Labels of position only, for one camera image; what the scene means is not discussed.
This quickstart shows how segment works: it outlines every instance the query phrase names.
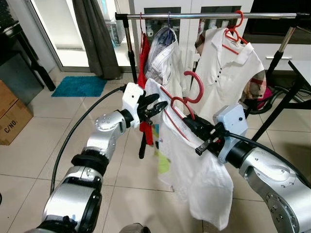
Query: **blue rug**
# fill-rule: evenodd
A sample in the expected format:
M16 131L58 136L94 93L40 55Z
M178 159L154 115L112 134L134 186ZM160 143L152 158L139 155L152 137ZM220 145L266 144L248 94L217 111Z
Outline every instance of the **blue rug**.
M107 80L97 76L67 76L52 97L99 97Z

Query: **floor tile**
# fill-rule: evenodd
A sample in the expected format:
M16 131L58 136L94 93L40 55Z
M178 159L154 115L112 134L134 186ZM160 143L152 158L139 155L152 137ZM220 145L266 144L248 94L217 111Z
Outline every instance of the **floor tile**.
M260 115L263 122L268 119L269 115L274 111L281 100L281 98L276 99L272 109ZM311 132L311 111L303 109L284 109L272 122L268 130Z
M268 130L275 151L311 181L311 133Z
M59 85L60 85L60 81L53 81L53 83L54 83L54 85L56 86L56 87L58 87Z
M76 123L74 120L72 123L70 123L68 129L62 136L62 139L59 141L58 145L56 146L55 150L53 151L51 157L49 158L48 162L45 164L42 172L39 175L39 178L41 179L51 179L52 178L52 172L54 163L56 160L56 157L59 153L60 148L62 147L65 138L67 137L69 131L72 129L73 125ZM57 169L57 180L62 180L68 169L72 166L71 160L76 155L81 153L83 147L86 145L86 142L89 138L89 136L94 131L94 122L92 120L84 120L77 128L77 130L72 135L70 141L68 142L64 153L62 155L62 158L60 160L58 169ZM104 184L108 185L114 185L117 173L120 168L125 142L128 136L128 131L122 135L117 140L117 146L116 150L113 154L113 157L108 165L107 171L104 175Z
M139 128L130 130L116 186L171 191L157 177L158 162L154 148L146 146L144 159L139 159L141 138Z
M257 131L258 130L248 129L246 132L246 137L251 139L255 135L255 133L257 133ZM262 136L257 140L257 142L273 150L273 147L272 147L272 144L270 142L267 132L264 132Z
M9 146L0 146L0 174L36 178L69 122L33 117Z
M248 129L246 137L252 138L256 132L257 130ZM267 132L264 132L258 142L269 147L270 149L273 149ZM247 181L239 174L239 170L237 168L233 167L229 163L226 163L225 167L227 168L227 171L233 181L233 198L262 201L262 198L248 185Z
M248 115L246 120L249 129L260 129L260 127L262 126L262 121L258 114L257 115L250 114Z
M36 180L8 233L25 232L26 230L37 227L41 223L42 213L49 198L50 184L51 181ZM98 224L96 225L94 231L95 233L102 232L112 191L112 186L102 187L103 200L101 204L101 211L98 216Z
M46 87L28 104L35 117L73 118L84 97L51 97Z
M202 232L202 222L191 217L188 205L175 193L115 187L103 233L117 233L136 222L152 233Z
M117 83L107 83L103 93L100 97L86 97L79 107L77 113L74 118L80 118L97 100L99 100L102 96L106 95L110 91L114 90L122 86L122 84ZM116 110L122 109L122 96L123 93L118 91L111 96L104 99L101 103L99 103L86 117L87 119L97 119L103 114L111 113Z
M117 83L117 84L126 84L126 83L133 83L133 75L132 73L121 73L121 79L114 79L109 80L109 83Z
M203 222L204 233L277 233L270 212L264 202L233 199L228 226L218 231Z
M0 175L0 233L10 228L35 179Z
M248 185L248 182L239 174L239 170L231 164L226 163L225 167L233 181L233 198L244 200L258 200L262 198Z

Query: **black table leg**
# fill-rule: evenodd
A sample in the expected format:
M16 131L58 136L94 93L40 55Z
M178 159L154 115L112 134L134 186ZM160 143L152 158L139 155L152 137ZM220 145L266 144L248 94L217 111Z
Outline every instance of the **black table leg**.
M257 141L260 138L260 136L267 130L267 128L272 124L272 122L277 118L277 116L282 112L282 110L286 108L286 105L297 94L301 86L302 83L300 81L300 78L298 77L294 86L290 89L290 91L286 94L281 103L276 107L276 109L271 113L268 119L264 122L261 128L254 135L254 137L252 138L253 141Z
M251 113L252 110L256 110L258 99L249 100L246 105L248 106L247 110L245 111L245 119L247 119L248 115Z
M50 78L50 76L47 73L47 71L45 70L45 68L39 65L39 63L37 61L38 56L35 53L34 49L31 47L31 45L30 45L26 35L24 34L24 32L18 33L17 38L18 38L18 41L22 45L23 49L25 50L25 52L27 53L27 56L29 57L29 59L31 61L31 68L38 71L39 75L41 76L42 80L44 81L44 83L46 84L46 86L48 87L48 89L50 91L55 90L56 87L55 87L52 79Z

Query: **white shirt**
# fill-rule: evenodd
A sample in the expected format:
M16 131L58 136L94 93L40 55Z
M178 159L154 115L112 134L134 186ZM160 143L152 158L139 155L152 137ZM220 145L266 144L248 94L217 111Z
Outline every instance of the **white shirt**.
M146 79L154 79L161 84L173 97L183 97L186 90L184 69L181 61L181 51L178 46L175 31L170 29L173 42L163 46L163 35L168 34L168 28L162 28L152 41L148 60L145 65ZM176 106L183 110L183 104L176 101Z
M226 28L206 31L204 47L196 69L204 84L204 94L190 104L198 116L213 122L213 115L225 105L238 103L247 82L264 67L250 43L242 45L225 37ZM235 54L224 48L232 48ZM199 86L193 81L189 97L195 98Z
M173 111L171 100L160 84L148 79L145 91L147 95L158 93L158 102L169 103L165 111L152 118L154 123L160 124L159 152L171 162L171 177L166 183L172 182L178 197L189 202L194 218L208 221L219 230L224 229L229 220L233 191L233 182L225 166L208 150L201 156L195 153L203 141Z

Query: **red hanger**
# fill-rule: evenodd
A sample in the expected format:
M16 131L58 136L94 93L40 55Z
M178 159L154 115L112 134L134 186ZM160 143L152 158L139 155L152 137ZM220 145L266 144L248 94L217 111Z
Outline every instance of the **red hanger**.
M242 23L243 23L243 20L244 20L244 14L242 11L236 11L235 13L239 13L241 15L241 21L238 25L235 25L233 28L230 28L230 29L227 29L225 31L225 36L235 42L238 42L239 40L243 41L245 44L247 44L248 42L246 40L244 40L242 37L240 37L239 33L237 32L236 28L241 26ZM229 35L227 35L228 32L233 32L233 35L234 33L237 35L237 38L234 38L234 37L231 37ZM232 48L229 48L228 46L224 45L223 44L223 47L225 47L226 49L230 50L231 52L234 52L235 54L239 54L238 52L234 51Z
M178 115L178 117L180 119L183 119L183 116L175 109L175 107L173 106L174 104L174 101L175 100L179 100L181 101L185 106L186 108L189 110L190 112L190 115L191 115L191 118L194 120L194 111L190 108L190 106L188 105L187 102L190 102L190 103L198 103L200 101L200 99L202 98L203 96L203 93L204 93L204 85L202 83L202 80L200 79L200 77L192 72L192 71L185 71L184 72L184 75L191 75L192 77L194 77L194 79L198 82L199 84L199 94L197 96L197 98L195 98L194 100L188 98L188 97L185 97L185 98L180 98L180 97L172 97L170 95L170 93L165 90L162 86L161 86L161 90L171 99L171 108L174 110L174 112ZM183 134L183 132L178 128L178 126L174 123L173 119L170 117L170 115L167 113L166 109L164 109L164 113L167 115L167 117L169 118L169 120L171 121L171 123L175 126L175 128L179 131L179 133L189 141L189 139Z

